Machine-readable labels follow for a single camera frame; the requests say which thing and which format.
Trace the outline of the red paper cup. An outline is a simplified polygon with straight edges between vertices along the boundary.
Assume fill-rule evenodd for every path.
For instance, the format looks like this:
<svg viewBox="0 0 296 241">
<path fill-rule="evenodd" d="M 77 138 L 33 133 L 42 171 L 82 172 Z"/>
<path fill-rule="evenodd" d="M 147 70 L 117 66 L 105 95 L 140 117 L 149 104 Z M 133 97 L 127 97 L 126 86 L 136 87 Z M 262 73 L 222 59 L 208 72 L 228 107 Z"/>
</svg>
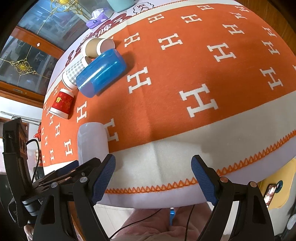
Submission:
<svg viewBox="0 0 296 241">
<path fill-rule="evenodd" d="M 60 118 L 68 119 L 73 101 L 74 94 L 69 90 L 62 88 L 55 98 L 49 113 Z"/>
</svg>

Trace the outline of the yellow chair with phone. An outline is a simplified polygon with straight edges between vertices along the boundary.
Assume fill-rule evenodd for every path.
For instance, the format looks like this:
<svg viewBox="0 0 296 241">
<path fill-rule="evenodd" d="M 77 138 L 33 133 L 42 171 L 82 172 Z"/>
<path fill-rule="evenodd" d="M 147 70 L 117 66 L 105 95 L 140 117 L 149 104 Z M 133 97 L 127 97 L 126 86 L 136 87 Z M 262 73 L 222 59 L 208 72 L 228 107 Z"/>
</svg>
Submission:
<svg viewBox="0 0 296 241">
<path fill-rule="evenodd" d="M 295 158 L 271 176 L 258 182 L 260 191 L 269 210 L 281 208 L 288 201 L 295 180 Z"/>
</svg>

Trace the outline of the brown paper cup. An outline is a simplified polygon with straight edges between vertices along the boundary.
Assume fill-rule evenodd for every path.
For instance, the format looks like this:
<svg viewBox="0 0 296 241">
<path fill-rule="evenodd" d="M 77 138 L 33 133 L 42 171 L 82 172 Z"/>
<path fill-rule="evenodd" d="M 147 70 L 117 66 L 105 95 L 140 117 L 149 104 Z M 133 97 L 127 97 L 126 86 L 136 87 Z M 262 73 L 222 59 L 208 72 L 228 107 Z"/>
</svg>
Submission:
<svg viewBox="0 0 296 241">
<path fill-rule="evenodd" d="M 115 42 L 112 39 L 90 38 L 83 43 L 81 52 L 84 56 L 95 59 L 105 51 L 114 48 Z"/>
</svg>

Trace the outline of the orange H-pattern table cloth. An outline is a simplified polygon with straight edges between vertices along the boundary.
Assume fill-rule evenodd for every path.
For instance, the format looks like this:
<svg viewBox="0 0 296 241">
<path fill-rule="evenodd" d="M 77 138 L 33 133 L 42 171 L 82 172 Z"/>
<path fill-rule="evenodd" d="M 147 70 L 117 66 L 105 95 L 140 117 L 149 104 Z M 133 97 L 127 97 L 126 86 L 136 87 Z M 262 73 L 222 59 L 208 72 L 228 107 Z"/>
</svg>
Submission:
<svg viewBox="0 0 296 241">
<path fill-rule="evenodd" d="M 76 91 L 68 119 L 49 113 L 64 68 L 90 38 L 112 39 L 126 73 L 92 98 Z M 42 114 L 45 173 L 78 159 L 78 130 L 90 122 L 104 125 L 116 157 L 103 203 L 203 202 L 192 156 L 238 183 L 295 156 L 295 54 L 237 1 L 141 1 L 83 32 L 58 60 Z"/>
</svg>

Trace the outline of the white frosted plastic cup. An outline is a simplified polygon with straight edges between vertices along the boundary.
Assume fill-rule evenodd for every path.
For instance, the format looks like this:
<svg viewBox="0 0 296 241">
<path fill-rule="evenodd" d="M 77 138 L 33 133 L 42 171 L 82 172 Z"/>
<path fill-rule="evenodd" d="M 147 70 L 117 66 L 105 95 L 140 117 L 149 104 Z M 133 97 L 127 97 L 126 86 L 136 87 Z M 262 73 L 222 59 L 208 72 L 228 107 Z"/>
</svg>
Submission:
<svg viewBox="0 0 296 241">
<path fill-rule="evenodd" d="M 98 158 L 100 162 L 109 154 L 107 132 L 102 123 L 90 122 L 79 127 L 77 134 L 79 165 Z"/>
</svg>

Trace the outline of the teal canister with brown lid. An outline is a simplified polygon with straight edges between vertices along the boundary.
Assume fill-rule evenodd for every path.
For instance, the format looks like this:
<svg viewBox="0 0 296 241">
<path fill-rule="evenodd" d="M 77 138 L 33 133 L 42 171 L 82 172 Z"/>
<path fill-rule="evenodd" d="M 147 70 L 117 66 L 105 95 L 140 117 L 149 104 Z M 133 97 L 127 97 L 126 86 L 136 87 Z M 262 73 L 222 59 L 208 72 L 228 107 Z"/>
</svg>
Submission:
<svg viewBox="0 0 296 241">
<path fill-rule="evenodd" d="M 135 4 L 135 0 L 107 0 L 107 2 L 117 13 L 129 9 Z"/>
</svg>

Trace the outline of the wooden glass sliding door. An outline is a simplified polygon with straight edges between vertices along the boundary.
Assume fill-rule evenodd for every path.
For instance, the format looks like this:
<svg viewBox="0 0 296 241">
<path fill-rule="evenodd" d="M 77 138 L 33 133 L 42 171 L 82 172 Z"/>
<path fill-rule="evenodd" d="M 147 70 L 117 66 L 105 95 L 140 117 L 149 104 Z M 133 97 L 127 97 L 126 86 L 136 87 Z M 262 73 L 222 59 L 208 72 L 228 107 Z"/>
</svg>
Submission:
<svg viewBox="0 0 296 241">
<path fill-rule="evenodd" d="M 57 61 L 107 1 L 1 1 L 1 97 L 41 107 Z"/>
</svg>

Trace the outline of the purple tissue pack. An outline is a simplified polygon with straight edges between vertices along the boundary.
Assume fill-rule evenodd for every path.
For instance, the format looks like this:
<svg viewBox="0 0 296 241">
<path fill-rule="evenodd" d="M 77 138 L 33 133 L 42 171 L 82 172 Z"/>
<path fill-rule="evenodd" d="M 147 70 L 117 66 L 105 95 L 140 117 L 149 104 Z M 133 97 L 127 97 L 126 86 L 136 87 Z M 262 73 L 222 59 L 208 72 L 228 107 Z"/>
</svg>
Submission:
<svg viewBox="0 0 296 241">
<path fill-rule="evenodd" d="M 92 12 L 91 19 L 86 23 L 86 26 L 89 29 L 93 29 L 96 26 L 100 25 L 104 21 L 108 20 L 110 18 L 111 12 L 107 8 L 103 9 L 96 9 Z"/>
</svg>

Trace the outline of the grey checkered paper cup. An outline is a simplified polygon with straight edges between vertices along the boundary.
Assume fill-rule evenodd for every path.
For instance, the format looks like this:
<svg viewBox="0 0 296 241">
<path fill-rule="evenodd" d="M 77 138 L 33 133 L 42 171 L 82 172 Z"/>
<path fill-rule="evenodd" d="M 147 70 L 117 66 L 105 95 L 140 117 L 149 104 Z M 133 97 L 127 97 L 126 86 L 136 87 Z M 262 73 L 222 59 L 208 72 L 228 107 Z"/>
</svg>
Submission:
<svg viewBox="0 0 296 241">
<path fill-rule="evenodd" d="M 62 81 L 63 84 L 69 90 L 76 90 L 77 76 L 92 62 L 89 57 L 86 56 L 77 56 L 75 57 L 64 69 L 62 72 Z"/>
</svg>

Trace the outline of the blue translucent plastic cup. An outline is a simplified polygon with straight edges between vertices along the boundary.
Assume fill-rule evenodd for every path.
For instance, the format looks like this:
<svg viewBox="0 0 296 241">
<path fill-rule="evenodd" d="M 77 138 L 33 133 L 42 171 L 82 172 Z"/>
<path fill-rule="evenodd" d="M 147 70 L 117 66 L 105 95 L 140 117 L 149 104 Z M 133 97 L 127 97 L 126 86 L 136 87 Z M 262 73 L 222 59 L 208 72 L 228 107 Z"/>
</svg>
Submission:
<svg viewBox="0 0 296 241">
<path fill-rule="evenodd" d="M 109 87 L 126 70 L 126 63 L 116 49 L 109 49 L 93 60 L 77 77 L 79 91 L 92 98 Z"/>
</svg>

